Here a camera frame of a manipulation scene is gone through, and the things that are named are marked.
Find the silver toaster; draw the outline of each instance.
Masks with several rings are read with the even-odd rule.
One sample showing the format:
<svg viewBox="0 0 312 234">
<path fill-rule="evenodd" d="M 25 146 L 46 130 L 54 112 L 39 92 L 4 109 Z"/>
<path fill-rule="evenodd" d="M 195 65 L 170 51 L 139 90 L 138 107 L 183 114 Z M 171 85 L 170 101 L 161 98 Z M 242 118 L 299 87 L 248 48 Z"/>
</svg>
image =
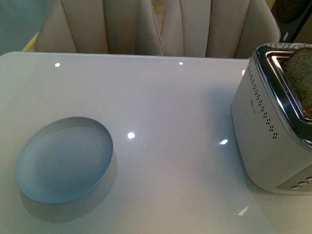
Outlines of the silver toaster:
<svg viewBox="0 0 312 234">
<path fill-rule="evenodd" d="M 253 53 L 231 103 L 239 152 L 250 179 L 268 192 L 312 195 L 312 117 L 287 85 L 283 64 L 300 47 L 276 43 Z"/>
</svg>

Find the toaster ventilation holes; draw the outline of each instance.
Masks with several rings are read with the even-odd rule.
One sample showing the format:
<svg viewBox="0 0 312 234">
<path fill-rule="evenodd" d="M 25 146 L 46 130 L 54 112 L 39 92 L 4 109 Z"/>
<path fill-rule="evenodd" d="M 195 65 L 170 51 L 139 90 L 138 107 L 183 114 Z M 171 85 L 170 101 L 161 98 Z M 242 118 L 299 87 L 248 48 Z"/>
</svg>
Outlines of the toaster ventilation holes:
<svg viewBox="0 0 312 234">
<path fill-rule="evenodd" d="M 250 67 L 248 67 L 247 72 L 254 91 L 254 96 L 256 97 L 257 104 L 260 108 L 261 113 L 263 114 L 263 119 L 266 125 L 269 127 L 269 132 L 272 133 L 272 138 L 277 139 L 277 133 L 274 131 L 274 126 L 271 124 L 271 119 L 268 117 L 268 112 L 266 112 L 265 106 L 262 103 L 262 99 L 260 93 L 258 92 L 257 84 L 255 83 Z"/>
</svg>

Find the white chair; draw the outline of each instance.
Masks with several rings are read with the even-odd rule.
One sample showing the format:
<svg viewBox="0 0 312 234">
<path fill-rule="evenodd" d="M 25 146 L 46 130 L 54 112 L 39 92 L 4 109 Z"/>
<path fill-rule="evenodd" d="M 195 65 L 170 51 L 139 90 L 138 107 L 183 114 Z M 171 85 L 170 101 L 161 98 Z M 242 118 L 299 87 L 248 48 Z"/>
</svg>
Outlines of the white chair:
<svg viewBox="0 0 312 234">
<path fill-rule="evenodd" d="M 150 0 L 51 0 L 34 51 L 163 55 Z"/>
<path fill-rule="evenodd" d="M 166 56 L 249 58 L 280 31 L 265 0 L 167 0 L 161 38 Z"/>
</svg>

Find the white table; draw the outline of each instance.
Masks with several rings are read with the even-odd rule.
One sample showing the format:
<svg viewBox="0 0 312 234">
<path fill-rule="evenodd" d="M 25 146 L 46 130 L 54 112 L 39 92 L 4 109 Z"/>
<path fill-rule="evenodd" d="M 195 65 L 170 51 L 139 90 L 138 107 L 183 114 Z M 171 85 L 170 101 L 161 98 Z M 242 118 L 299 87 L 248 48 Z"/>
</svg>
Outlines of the white table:
<svg viewBox="0 0 312 234">
<path fill-rule="evenodd" d="M 230 103 L 247 64 L 113 55 L 1 57 L 0 233 L 310 234 L 312 196 L 265 192 L 241 164 Z M 115 149 L 108 173 L 73 202 L 31 201 L 15 183 L 17 157 L 42 127 L 74 116 L 110 131 Z"/>
</svg>

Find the shallow round container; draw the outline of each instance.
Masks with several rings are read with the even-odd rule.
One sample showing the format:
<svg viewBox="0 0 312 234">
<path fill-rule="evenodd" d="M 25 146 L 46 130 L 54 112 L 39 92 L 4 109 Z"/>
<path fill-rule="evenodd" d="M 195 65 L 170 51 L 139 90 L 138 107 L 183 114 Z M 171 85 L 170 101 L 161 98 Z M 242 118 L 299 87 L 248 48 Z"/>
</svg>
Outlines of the shallow round container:
<svg viewBox="0 0 312 234">
<path fill-rule="evenodd" d="M 70 117 L 53 122 L 25 145 L 15 167 L 19 189 L 43 203 L 72 201 L 103 178 L 113 141 L 99 122 Z"/>
</svg>

